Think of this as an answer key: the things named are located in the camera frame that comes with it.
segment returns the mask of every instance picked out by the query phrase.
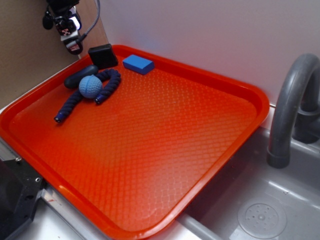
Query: navy rope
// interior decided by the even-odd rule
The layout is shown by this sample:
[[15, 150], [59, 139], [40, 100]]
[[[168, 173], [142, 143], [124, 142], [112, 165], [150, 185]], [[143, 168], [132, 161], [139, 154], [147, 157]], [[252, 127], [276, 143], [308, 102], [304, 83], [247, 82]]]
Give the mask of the navy rope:
[[[105, 100], [107, 100], [111, 96], [111, 94], [118, 88], [121, 81], [121, 75], [117, 70], [106, 69], [96, 74], [95, 76], [102, 82], [106, 81], [107, 79], [110, 79], [109, 82], [94, 99], [96, 104], [101, 104]], [[62, 108], [59, 110], [58, 114], [54, 117], [54, 120], [57, 123], [62, 122], [71, 114], [72, 110], [82, 100], [82, 98], [83, 96], [78, 89], [65, 101]]]
[[105, 70], [103, 72], [100, 72], [95, 75], [98, 79], [100, 79], [102, 82], [103, 79], [109, 79], [109, 82], [105, 85], [105, 87], [99, 92], [99, 94], [94, 99], [96, 104], [101, 104], [105, 100], [107, 100], [111, 94], [118, 88], [120, 84], [120, 73], [117, 70], [109, 69]]

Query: blue ball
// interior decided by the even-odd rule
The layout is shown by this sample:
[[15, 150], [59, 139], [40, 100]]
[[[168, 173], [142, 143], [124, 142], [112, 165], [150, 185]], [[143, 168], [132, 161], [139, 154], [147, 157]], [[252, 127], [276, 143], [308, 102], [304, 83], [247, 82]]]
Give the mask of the blue ball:
[[94, 99], [102, 88], [102, 82], [94, 75], [85, 76], [79, 83], [79, 91], [87, 99]]

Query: sink drain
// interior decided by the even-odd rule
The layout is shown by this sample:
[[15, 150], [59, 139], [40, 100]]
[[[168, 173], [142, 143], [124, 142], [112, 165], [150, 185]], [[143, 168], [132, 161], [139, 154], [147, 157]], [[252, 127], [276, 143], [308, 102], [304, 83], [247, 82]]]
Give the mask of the sink drain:
[[257, 239], [272, 239], [283, 232], [287, 217], [276, 201], [253, 198], [239, 209], [238, 222], [250, 236]]

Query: sink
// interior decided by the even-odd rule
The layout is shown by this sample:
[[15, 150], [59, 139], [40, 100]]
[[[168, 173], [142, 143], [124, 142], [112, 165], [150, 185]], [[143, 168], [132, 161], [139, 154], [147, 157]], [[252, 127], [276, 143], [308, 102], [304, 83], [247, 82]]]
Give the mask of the sink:
[[292, 140], [289, 166], [273, 168], [269, 134], [259, 128], [178, 221], [203, 239], [320, 239], [319, 150]]

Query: tray rim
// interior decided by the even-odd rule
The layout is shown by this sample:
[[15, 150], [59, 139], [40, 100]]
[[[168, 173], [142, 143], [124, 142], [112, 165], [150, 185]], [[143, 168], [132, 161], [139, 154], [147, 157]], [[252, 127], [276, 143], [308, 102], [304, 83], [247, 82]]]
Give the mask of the tray rim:
[[[128, 57], [131, 54], [135, 54], [143, 58], [151, 59], [157, 69], [171, 74], [180, 72], [180, 77], [248, 100], [254, 105], [257, 112], [256, 118], [239, 135], [239, 137], [232, 143], [232, 145], [226, 150], [226, 152], [224, 152], [224, 154], [220, 156], [219, 159], [228, 159], [229, 157], [231, 157], [251, 136], [251, 134], [253, 134], [253, 132], [259, 127], [259, 125], [264, 121], [269, 113], [270, 104], [267, 96], [263, 93], [262, 90], [254, 85], [123, 45], [114, 45], [113, 50], [116, 55], [120, 55], [124, 58]], [[61, 72], [50, 77], [48, 80], [41, 83], [31, 91], [27, 92], [21, 98], [17, 99], [7, 108], [5, 108], [2, 113], [0, 113], [0, 137], [2, 137], [3, 140], [6, 141], [14, 151], [16, 151], [19, 155], [26, 159], [39, 173], [41, 173], [42, 176], [46, 176], [45, 179], [50, 184], [57, 178], [55, 174], [48, 170], [50, 166], [46, 165], [41, 159], [39, 159], [39, 157], [31, 149], [24, 149], [25, 145], [22, 144], [17, 137], [10, 134], [10, 132], [7, 132], [6, 127], [8, 129], [10, 120], [12, 120], [17, 113], [34, 103], [34, 101], [43, 97], [47, 93], [47, 90], [52, 90], [60, 86], [67, 76], [90, 64], [92, 64], [90, 57], [89, 55], [86, 55]], [[208, 171], [202, 176], [202, 178], [188, 191], [188, 193], [182, 198], [183, 201], [179, 201], [178, 204], [171, 210], [171, 212], [169, 212], [160, 222], [158, 222], [154, 226], [144, 229], [143, 232], [131, 232], [119, 228], [115, 223], [109, 220], [107, 216], [103, 215], [103, 213], [100, 212], [84, 196], [82, 196], [81, 194], [77, 194], [77, 191], [63, 179], [59, 180], [61, 182], [60, 185], [53, 184], [52, 186], [56, 188], [66, 199], [68, 199], [87, 218], [89, 218], [90, 221], [92, 221], [98, 228], [100, 228], [101, 231], [103, 231], [108, 236], [123, 240], [143, 239], [150, 237], [160, 230], [168, 227], [168, 225], [186, 208], [186, 206], [196, 196], [194, 192], [198, 193], [199, 191], [201, 191], [201, 189], [204, 188], [204, 186], [215, 176], [215, 174], [228, 162], [228, 160], [221, 162], [219, 161], [219, 159], [217, 159], [216, 163], [210, 169], [208, 169]], [[84, 207], [86, 205], [95, 208], [95, 211], [92, 211], [92, 209], [90, 208]]]

